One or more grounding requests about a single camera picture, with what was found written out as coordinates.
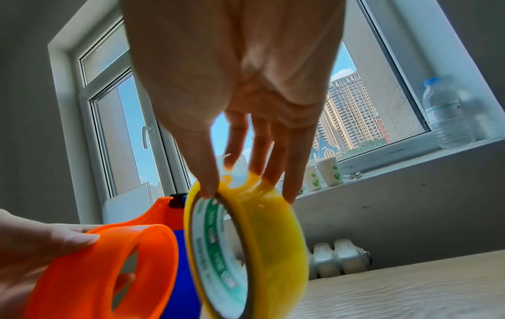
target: cup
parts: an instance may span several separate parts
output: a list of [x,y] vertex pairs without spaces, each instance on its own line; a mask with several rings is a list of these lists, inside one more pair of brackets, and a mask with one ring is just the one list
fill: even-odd
[[344,181],[342,175],[337,168],[337,158],[332,157],[316,164],[322,179],[325,180],[326,185],[336,186],[342,184]]
[[315,165],[307,166],[307,168],[305,169],[304,185],[307,188],[307,190],[311,192],[321,189]]

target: wooden table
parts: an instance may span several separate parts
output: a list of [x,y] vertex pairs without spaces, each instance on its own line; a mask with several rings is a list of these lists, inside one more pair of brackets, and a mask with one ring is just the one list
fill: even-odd
[[290,319],[505,318],[505,251],[311,281]]

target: plastic bottle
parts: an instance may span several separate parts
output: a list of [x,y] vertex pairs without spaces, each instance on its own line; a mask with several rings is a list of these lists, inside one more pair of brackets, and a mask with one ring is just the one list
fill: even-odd
[[457,148],[474,142],[472,127],[450,80],[435,77],[425,81],[424,85],[423,107],[440,147]]

